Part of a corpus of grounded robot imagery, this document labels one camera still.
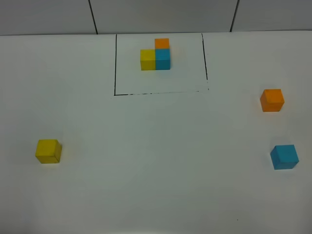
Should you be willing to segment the yellow wooden cube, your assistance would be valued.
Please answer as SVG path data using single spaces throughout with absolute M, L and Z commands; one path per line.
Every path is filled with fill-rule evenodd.
M 57 139 L 40 139 L 35 156 L 41 164 L 59 163 L 62 145 Z

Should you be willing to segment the orange wooden cube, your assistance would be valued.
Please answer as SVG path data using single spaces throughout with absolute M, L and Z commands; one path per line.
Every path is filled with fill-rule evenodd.
M 265 89 L 260 97 L 263 112 L 279 112 L 285 103 L 281 89 Z

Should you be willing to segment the blue wooden cube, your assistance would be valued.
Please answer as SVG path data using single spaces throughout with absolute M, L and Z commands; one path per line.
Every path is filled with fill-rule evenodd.
M 294 145 L 276 145 L 270 156 L 275 170 L 292 169 L 299 162 Z

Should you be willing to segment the template yellow cube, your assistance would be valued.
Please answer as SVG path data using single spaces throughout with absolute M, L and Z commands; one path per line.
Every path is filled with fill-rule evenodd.
M 142 49 L 140 51 L 140 66 L 142 71 L 156 69 L 155 49 Z

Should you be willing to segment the template blue cube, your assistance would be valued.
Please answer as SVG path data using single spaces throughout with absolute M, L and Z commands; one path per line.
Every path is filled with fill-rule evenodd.
M 156 70 L 170 70 L 171 56 L 170 49 L 155 49 Z

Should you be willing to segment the template orange cube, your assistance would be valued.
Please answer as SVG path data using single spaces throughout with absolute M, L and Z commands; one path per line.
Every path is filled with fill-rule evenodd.
M 155 49 L 169 49 L 170 42 L 168 38 L 155 39 Z

